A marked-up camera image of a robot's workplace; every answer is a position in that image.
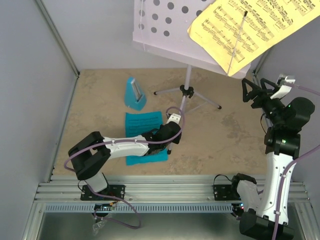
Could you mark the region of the white tripod music stand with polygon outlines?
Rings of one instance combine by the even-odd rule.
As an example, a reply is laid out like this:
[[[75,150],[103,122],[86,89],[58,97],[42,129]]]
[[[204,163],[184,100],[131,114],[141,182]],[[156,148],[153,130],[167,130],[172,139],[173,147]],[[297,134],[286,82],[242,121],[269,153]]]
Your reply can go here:
[[[187,65],[185,87],[192,67],[226,75],[219,64],[189,37],[187,29],[211,0],[135,0],[133,2],[133,46]]]

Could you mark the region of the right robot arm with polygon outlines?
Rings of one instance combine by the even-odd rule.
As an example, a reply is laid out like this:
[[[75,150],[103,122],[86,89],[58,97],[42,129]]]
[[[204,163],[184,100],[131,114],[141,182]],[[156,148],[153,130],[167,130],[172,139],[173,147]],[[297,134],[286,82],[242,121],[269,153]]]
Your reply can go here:
[[[255,240],[291,240],[294,230],[288,226],[288,197],[291,177],[299,160],[300,131],[309,122],[315,105],[305,97],[282,103],[295,80],[282,77],[277,83],[265,78],[256,85],[244,78],[243,102],[253,101],[253,109],[262,109],[272,125],[264,136],[267,174],[262,193],[256,180],[238,173],[233,176],[229,193],[241,200],[243,213],[239,220],[242,235]]]

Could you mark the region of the yellow music sheet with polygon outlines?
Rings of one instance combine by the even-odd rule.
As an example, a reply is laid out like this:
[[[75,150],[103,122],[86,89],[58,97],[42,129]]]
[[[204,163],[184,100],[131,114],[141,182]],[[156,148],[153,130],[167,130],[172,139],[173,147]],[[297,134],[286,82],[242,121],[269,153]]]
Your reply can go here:
[[[216,0],[187,32],[231,77],[319,15],[318,0]]]

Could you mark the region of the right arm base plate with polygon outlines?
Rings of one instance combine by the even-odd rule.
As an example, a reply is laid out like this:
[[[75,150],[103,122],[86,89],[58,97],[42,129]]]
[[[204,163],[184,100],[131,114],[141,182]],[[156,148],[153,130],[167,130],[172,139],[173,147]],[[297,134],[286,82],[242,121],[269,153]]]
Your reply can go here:
[[[237,201],[241,199],[231,184],[214,184],[212,187],[215,201]]]

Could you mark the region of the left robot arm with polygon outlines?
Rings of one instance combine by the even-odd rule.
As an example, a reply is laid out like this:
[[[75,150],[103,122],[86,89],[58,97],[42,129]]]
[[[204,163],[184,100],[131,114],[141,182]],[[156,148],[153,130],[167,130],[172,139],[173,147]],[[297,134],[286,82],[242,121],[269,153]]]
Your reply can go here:
[[[99,131],[94,131],[74,145],[68,155],[77,179],[87,182],[92,188],[92,194],[103,200],[110,193],[107,179],[101,172],[107,160],[156,155],[169,144],[178,144],[181,131],[179,124],[174,121],[160,125],[158,130],[128,138],[103,137]]]

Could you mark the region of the blue music sheet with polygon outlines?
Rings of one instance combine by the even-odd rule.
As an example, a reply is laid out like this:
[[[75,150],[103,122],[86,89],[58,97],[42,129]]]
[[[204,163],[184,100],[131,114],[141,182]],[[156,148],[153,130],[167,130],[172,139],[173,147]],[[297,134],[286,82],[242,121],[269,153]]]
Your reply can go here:
[[[125,136],[127,138],[141,135],[153,129],[159,129],[163,124],[163,117],[160,111],[148,113],[126,113],[125,114]],[[166,150],[163,150],[155,155],[148,156],[127,156],[126,165],[133,166],[137,164],[165,162],[168,160]]]

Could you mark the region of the blue metronome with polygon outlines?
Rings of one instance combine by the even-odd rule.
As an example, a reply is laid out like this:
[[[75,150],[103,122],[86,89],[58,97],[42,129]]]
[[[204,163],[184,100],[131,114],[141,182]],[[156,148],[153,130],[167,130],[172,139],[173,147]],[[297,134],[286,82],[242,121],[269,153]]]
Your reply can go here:
[[[134,77],[126,82],[124,104],[133,110],[141,111],[147,103],[147,97]]]

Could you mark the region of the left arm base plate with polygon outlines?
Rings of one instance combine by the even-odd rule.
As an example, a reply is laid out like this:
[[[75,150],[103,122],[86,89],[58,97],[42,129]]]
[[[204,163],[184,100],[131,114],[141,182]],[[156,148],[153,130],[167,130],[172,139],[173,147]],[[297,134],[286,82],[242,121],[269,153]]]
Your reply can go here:
[[[112,197],[124,199],[125,189],[126,189],[125,185],[111,184],[106,189],[98,193],[100,195],[112,196]],[[82,186],[80,200],[81,201],[115,201],[115,199],[110,197],[102,197],[102,196],[97,196],[93,194],[87,185]]]

